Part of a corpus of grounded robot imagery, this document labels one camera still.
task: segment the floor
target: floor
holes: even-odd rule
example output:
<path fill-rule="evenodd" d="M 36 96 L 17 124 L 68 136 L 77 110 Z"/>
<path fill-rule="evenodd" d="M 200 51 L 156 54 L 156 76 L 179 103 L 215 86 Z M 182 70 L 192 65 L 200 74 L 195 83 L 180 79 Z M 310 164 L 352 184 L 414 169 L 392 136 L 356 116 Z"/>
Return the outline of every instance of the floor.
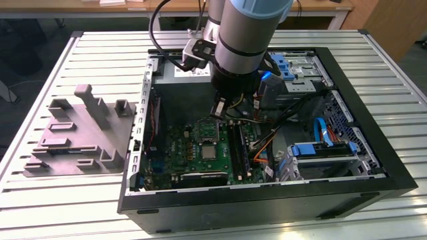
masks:
<path fill-rule="evenodd" d="M 147 18 L 115 18 L 115 20 L 103 18 L 65 19 L 64 28 L 57 28 L 53 19 L 40 19 L 39 23 L 48 39 L 45 44 L 36 47 L 43 68 L 33 75 L 23 77 L 15 74 L 3 61 L 0 61 L 1 81 L 7 85 L 24 81 L 45 81 L 73 31 L 148 30 Z M 175 21 L 174 18 L 162 18 L 160 25 L 163 30 L 186 30 L 188 28 L 195 29 L 198 21 L 195 18 L 186 19 L 184 21 Z M 423 49 L 420 44 L 416 43 L 412 46 L 399 66 L 423 93 L 427 94 L 427 49 Z M 20 96 L 20 101 L 16 104 L 9 104 L 0 99 L 0 159 L 7 151 L 7 146 L 13 140 L 41 87 L 43 82 L 24 83 L 16 86 L 12 89 L 15 94 Z"/>

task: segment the wooden table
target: wooden table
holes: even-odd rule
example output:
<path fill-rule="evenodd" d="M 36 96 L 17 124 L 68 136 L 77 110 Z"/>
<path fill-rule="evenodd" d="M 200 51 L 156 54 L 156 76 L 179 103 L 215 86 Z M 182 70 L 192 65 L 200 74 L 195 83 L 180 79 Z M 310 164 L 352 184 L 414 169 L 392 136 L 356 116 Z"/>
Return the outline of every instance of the wooden table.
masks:
<path fill-rule="evenodd" d="M 21 18 L 126 18 L 151 17 L 162 0 L 146 2 L 127 2 L 126 5 L 100 7 L 97 1 L 81 0 L 0 0 L 0 19 Z M 348 11 L 354 9 L 350 0 L 342 3 L 330 0 L 300 0 L 303 17 L 334 17 L 330 30 L 342 27 Z M 290 16 L 299 14 L 299 5 L 295 2 Z M 162 9 L 160 17 L 196 17 L 199 16 L 198 0 L 172 0 Z M 159 18 L 156 30 L 160 30 Z"/>

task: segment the motherboard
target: motherboard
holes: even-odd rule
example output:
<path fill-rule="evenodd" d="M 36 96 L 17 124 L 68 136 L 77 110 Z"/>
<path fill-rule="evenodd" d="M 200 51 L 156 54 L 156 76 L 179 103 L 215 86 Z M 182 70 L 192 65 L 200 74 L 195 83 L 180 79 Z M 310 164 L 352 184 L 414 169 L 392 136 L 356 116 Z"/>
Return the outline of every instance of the motherboard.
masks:
<path fill-rule="evenodd" d="M 251 166 L 248 159 L 255 139 L 247 122 L 204 118 L 192 124 L 170 125 L 164 160 L 151 162 L 154 188 L 263 183 L 263 170 Z"/>

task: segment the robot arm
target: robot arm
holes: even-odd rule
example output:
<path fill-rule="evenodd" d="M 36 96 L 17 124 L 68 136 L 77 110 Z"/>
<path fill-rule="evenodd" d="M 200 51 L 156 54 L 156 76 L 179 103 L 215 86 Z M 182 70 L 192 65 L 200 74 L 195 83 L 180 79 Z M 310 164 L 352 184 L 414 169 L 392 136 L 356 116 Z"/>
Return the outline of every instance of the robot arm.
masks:
<path fill-rule="evenodd" d="M 280 70 L 267 48 L 278 24 L 291 9 L 292 0 L 211 0 L 210 25 L 219 26 L 219 33 L 211 31 L 207 39 L 191 39 L 183 50 L 183 65 L 179 65 L 159 46 L 152 31 L 154 18 L 150 20 L 150 37 L 164 57 L 183 71 L 204 68 L 214 64 L 211 83 L 216 89 L 211 116 L 222 119 L 234 98 L 254 94 L 262 76 L 260 72 L 280 75 Z"/>
<path fill-rule="evenodd" d="M 214 117 L 222 118 L 235 97 L 240 94 L 254 94 L 262 79 L 259 70 L 270 70 L 280 75 L 274 61 L 266 59 L 270 57 L 266 50 L 292 2 L 292 0 L 226 1 L 211 79 L 218 91 L 211 111 Z"/>

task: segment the blue latch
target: blue latch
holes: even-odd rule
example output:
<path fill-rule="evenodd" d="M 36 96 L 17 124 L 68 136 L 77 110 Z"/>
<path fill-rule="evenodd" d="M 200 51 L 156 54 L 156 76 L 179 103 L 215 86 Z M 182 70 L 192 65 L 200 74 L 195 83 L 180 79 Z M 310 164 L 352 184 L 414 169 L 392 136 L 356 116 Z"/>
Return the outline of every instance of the blue latch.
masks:
<path fill-rule="evenodd" d="M 358 145 L 352 141 L 348 142 L 348 147 L 350 147 L 352 154 L 356 154 L 358 153 Z"/>
<path fill-rule="evenodd" d="M 296 146 L 291 146 L 291 150 L 292 150 L 292 155 L 296 157 L 300 155 L 300 150 Z"/>
<path fill-rule="evenodd" d="M 279 69 L 280 69 L 280 72 L 282 72 L 282 76 L 283 76 L 283 80 L 286 80 L 286 81 L 295 80 L 295 75 L 290 71 L 290 63 L 286 60 L 286 58 L 283 57 L 283 55 L 272 54 L 271 55 L 271 59 L 275 61 L 275 63 L 279 66 Z"/>
<path fill-rule="evenodd" d="M 311 143 L 298 144 L 296 147 L 300 155 L 316 154 L 315 146 Z"/>

